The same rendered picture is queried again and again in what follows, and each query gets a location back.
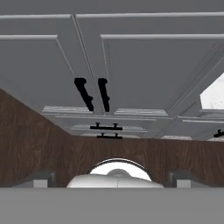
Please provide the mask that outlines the grey cupboard door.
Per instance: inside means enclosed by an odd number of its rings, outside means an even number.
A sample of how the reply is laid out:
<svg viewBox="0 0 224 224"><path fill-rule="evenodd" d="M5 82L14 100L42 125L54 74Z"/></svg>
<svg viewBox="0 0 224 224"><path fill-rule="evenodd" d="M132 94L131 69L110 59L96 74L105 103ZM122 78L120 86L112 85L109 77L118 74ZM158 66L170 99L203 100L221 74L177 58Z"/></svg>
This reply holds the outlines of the grey cupboard door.
<svg viewBox="0 0 224 224"><path fill-rule="evenodd" d="M45 106L86 108L75 78L85 78L94 111L102 101L71 14L0 15L0 88L41 113Z"/></svg>
<svg viewBox="0 0 224 224"><path fill-rule="evenodd" d="M112 116L175 117L224 74L224 12L79 14Z"/></svg>

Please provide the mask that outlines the white round object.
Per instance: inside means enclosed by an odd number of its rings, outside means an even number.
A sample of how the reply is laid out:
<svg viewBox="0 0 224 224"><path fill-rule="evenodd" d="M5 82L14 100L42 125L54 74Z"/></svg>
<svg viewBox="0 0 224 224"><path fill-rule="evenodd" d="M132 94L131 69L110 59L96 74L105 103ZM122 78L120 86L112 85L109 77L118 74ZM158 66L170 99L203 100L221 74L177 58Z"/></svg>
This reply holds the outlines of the white round object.
<svg viewBox="0 0 224 224"><path fill-rule="evenodd" d="M67 188L164 188L154 182L145 167L132 160L112 157L74 176Z"/></svg>

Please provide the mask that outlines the grey drawer front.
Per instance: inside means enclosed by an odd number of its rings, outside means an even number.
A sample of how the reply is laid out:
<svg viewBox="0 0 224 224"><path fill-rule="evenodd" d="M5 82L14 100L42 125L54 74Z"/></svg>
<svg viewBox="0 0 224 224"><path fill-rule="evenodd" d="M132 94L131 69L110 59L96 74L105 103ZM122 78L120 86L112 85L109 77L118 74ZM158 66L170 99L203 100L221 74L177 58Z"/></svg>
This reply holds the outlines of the grey drawer front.
<svg viewBox="0 0 224 224"><path fill-rule="evenodd" d="M122 126L119 129L91 129L89 125L75 125L70 128L72 134L83 137L97 137L97 136L118 136L127 138L140 138L147 130L142 127Z"/></svg>
<svg viewBox="0 0 224 224"><path fill-rule="evenodd" d="M224 132L224 111L202 112L199 116L177 116L157 134L163 137L190 137L206 141Z"/></svg>
<svg viewBox="0 0 224 224"><path fill-rule="evenodd" d="M163 111L143 111L138 109L122 109L116 112L90 112L88 108L45 106L41 111L43 116L52 118L63 127L69 129L81 129L95 126L118 126L129 130L159 130L172 119Z"/></svg>

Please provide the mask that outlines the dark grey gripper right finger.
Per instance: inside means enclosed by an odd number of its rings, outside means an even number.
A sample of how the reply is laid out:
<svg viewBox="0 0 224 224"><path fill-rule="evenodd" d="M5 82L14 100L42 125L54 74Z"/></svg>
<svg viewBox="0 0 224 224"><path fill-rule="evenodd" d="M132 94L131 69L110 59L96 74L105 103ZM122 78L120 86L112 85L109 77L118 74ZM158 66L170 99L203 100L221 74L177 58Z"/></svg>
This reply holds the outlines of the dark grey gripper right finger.
<svg viewBox="0 0 224 224"><path fill-rule="evenodd" d="M167 185L174 188L215 187L214 184L208 184L207 182L194 177L191 173L186 171L170 171Z"/></svg>

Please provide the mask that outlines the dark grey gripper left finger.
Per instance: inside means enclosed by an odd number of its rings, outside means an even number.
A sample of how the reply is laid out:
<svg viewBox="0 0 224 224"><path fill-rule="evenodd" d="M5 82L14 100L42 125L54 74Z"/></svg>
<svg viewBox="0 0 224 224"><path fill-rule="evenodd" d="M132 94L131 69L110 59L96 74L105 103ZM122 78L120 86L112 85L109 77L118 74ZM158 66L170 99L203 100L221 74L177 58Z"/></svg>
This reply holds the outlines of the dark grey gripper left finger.
<svg viewBox="0 0 224 224"><path fill-rule="evenodd" d="M24 187L24 188L49 188L56 186L56 176L54 171L39 171L25 180L21 180L13 187Z"/></svg>

